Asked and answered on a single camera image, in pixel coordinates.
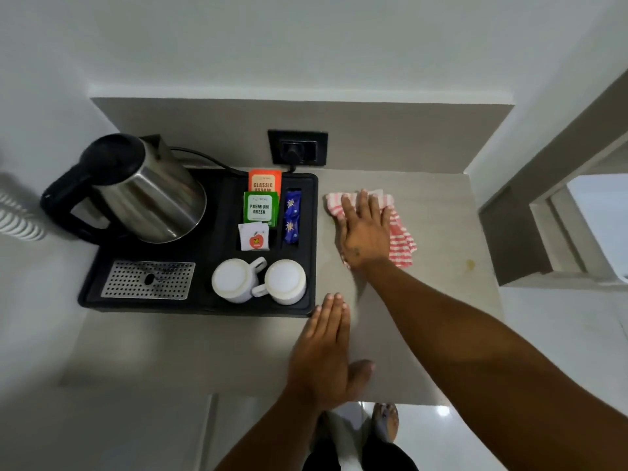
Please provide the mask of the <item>red white striped cloth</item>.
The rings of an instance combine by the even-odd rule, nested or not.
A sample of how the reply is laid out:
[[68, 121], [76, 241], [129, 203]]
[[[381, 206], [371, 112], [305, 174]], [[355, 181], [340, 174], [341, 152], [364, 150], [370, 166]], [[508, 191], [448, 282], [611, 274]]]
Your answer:
[[[342, 197], [348, 197], [351, 205], [357, 210], [357, 192], [343, 193], [335, 192], [325, 195], [326, 210], [330, 215], [336, 219], [344, 218], [344, 211], [341, 204]], [[400, 269], [406, 269], [412, 266], [412, 254], [417, 250], [417, 245], [404, 227], [399, 214], [396, 211], [394, 205], [394, 197], [390, 194], [384, 193], [382, 189], [375, 189], [368, 191], [368, 196], [376, 197], [380, 210], [389, 209], [391, 211], [390, 217], [390, 248], [389, 259], [390, 261]]]

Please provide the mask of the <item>person's black trousers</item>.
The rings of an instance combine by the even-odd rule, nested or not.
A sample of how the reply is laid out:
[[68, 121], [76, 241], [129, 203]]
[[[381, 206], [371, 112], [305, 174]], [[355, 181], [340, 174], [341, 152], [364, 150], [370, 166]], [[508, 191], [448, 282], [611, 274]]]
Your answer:
[[341, 417], [324, 412], [318, 419], [302, 471], [419, 471], [400, 447], [383, 442], [372, 433], [371, 419], [367, 424], [365, 442], [358, 446]]

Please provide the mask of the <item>black wall socket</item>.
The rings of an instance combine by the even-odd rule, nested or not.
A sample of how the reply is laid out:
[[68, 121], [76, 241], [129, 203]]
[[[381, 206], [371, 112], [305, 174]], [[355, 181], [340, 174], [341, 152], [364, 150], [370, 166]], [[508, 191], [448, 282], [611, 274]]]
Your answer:
[[267, 131], [268, 141], [271, 150], [272, 162], [275, 165], [285, 165], [280, 154], [281, 142], [302, 142], [305, 145], [306, 153], [303, 165], [290, 166], [316, 166], [326, 165], [328, 133], [320, 131], [286, 131], [280, 129], [270, 129]]

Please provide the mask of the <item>person's left forearm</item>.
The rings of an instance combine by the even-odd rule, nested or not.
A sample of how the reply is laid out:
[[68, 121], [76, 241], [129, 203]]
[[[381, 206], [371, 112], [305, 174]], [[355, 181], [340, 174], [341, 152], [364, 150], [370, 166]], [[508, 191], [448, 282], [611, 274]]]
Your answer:
[[283, 392], [214, 471], [300, 471], [323, 408]]

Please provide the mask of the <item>person's left hand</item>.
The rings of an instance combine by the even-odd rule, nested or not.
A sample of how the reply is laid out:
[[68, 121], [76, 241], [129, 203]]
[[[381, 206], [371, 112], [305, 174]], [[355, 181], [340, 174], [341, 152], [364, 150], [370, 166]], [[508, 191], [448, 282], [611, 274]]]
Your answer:
[[311, 312], [310, 316], [317, 316], [317, 328], [309, 343], [300, 350], [296, 349], [296, 343], [294, 345], [283, 392], [308, 397], [327, 411], [355, 401], [360, 395], [347, 394], [348, 369], [352, 364], [349, 360], [350, 307], [341, 295], [339, 331], [336, 340], [329, 341], [325, 338], [325, 298]]

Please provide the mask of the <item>person's foot in sandal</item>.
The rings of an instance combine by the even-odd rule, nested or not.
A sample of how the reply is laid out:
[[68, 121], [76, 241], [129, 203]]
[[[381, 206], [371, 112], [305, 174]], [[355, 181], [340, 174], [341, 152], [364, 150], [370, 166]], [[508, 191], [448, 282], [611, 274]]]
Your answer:
[[399, 430], [399, 413], [394, 403], [375, 403], [371, 416], [372, 433], [381, 441], [394, 443]]

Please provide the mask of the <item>green tea bag packet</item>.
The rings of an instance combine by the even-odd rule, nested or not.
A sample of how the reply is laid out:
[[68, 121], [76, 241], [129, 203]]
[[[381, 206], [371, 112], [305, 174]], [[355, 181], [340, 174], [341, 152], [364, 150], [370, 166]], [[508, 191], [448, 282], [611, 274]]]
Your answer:
[[243, 194], [243, 223], [261, 222], [275, 228], [279, 215], [279, 194], [275, 191], [246, 191]]

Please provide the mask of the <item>perforated metal drip grate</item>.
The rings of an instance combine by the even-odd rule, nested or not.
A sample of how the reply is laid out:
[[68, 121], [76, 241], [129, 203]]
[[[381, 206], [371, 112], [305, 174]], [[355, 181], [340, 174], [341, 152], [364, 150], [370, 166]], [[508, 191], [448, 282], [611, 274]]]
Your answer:
[[188, 298], [194, 262], [116, 260], [100, 296], [129, 300]]

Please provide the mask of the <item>white packet with red apple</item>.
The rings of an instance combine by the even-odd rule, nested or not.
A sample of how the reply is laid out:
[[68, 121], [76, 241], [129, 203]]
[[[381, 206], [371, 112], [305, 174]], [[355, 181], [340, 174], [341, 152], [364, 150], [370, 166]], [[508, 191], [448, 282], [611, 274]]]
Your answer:
[[256, 221], [238, 225], [240, 250], [268, 251], [270, 249], [270, 226], [267, 223]]

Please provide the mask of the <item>person's right hand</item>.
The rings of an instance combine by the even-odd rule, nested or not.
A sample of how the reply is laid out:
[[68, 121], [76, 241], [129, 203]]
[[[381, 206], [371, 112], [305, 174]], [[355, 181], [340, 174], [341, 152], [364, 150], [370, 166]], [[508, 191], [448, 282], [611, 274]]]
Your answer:
[[344, 218], [339, 221], [340, 252], [349, 268], [359, 272], [371, 264], [389, 260], [390, 236], [381, 226], [381, 210], [370, 197], [371, 222], [361, 222], [348, 197], [341, 198]]

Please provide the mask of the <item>orange tea bag packet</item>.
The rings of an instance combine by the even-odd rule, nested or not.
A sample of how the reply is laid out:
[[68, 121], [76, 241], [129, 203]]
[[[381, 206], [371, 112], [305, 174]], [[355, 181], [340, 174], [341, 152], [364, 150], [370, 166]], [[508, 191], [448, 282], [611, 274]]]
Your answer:
[[275, 192], [281, 196], [283, 172], [277, 169], [253, 169], [248, 172], [248, 189], [254, 192]]

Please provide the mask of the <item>black plastic tray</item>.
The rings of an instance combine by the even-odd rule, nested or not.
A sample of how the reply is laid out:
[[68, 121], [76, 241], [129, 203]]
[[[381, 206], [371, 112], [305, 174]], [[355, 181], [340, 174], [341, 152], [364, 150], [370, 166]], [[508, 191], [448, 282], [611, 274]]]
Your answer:
[[[247, 176], [234, 176], [223, 169], [199, 168], [190, 172], [207, 194], [202, 221], [185, 237], [167, 244], [153, 245], [126, 238], [100, 247], [79, 292], [79, 305], [104, 313], [306, 317], [316, 299], [318, 177], [311, 173], [283, 176], [282, 196], [290, 189], [302, 190], [299, 243], [283, 242], [285, 200], [281, 200], [278, 224], [270, 229], [270, 249], [243, 252], [238, 225], [242, 223]], [[265, 258], [269, 266], [282, 259], [299, 263], [306, 273], [303, 298], [291, 306], [279, 305], [268, 295], [234, 304], [212, 290], [211, 277], [221, 262], [233, 258], [252, 262], [258, 257]], [[194, 262], [188, 298], [183, 301], [102, 298], [100, 293], [116, 260]]]

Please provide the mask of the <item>person's right forearm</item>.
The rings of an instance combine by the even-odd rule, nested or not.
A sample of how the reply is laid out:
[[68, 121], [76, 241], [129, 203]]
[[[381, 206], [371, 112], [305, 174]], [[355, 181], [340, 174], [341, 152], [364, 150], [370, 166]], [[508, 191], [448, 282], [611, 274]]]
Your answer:
[[628, 471], [628, 417], [493, 316], [388, 259], [353, 262], [461, 419], [509, 471]]

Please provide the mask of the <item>grey window frame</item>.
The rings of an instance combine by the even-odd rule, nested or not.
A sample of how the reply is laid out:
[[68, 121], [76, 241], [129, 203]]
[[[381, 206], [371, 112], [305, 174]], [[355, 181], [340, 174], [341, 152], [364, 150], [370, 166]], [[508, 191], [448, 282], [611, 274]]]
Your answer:
[[480, 222], [500, 286], [554, 271], [533, 217], [533, 201], [592, 165], [625, 134], [628, 69], [480, 209]]

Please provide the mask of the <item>white ceramic cup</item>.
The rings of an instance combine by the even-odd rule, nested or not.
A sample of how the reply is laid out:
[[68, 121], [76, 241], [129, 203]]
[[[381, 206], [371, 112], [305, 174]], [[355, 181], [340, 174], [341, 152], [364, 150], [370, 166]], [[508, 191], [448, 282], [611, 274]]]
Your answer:
[[253, 289], [259, 285], [258, 274], [267, 267], [265, 258], [248, 263], [243, 259], [229, 259], [220, 263], [211, 278], [213, 291], [222, 299], [235, 304], [253, 298]]
[[262, 285], [252, 289], [252, 296], [271, 296], [282, 306], [291, 306], [300, 301], [306, 292], [306, 274], [296, 261], [284, 259], [275, 261], [267, 269]]

